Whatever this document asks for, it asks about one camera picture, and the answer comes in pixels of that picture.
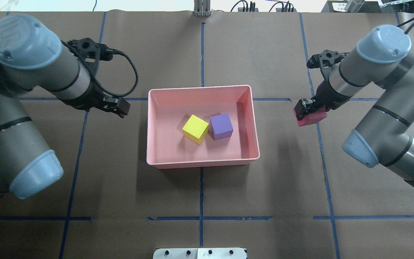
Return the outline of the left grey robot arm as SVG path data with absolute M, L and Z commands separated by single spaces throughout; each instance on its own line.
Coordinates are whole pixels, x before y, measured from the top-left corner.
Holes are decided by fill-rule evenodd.
M 11 193 L 26 199 L 64 175 L 20 97 L 39 86 L 77 110 L 97 108 L 123 118 L 128 115 L 128 93 L 115 94 L 97 80 L 100 61 L 123 51 L 90 38 L 64 42 L 39 19 L 13 14 L 0 20 L 0 199 Z

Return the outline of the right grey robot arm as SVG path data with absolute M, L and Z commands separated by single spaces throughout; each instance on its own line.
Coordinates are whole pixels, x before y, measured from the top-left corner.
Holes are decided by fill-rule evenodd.
M 318 123 L 370 83 L 384 90 L 343 143 L 343 150 L 368 168 L 388 168 L 414 187 L 414 54 L 401 28 L 378 25 L 348 53 L 325 50 L 307 61 L 324 80 L 294 107 L 299 126 Z

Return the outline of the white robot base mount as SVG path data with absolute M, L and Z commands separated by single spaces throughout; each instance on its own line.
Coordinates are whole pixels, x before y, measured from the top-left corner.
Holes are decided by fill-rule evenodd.
M 156 249 L 153 259 L 247 259 L 246 249 L 240 247 L 208 247 Z

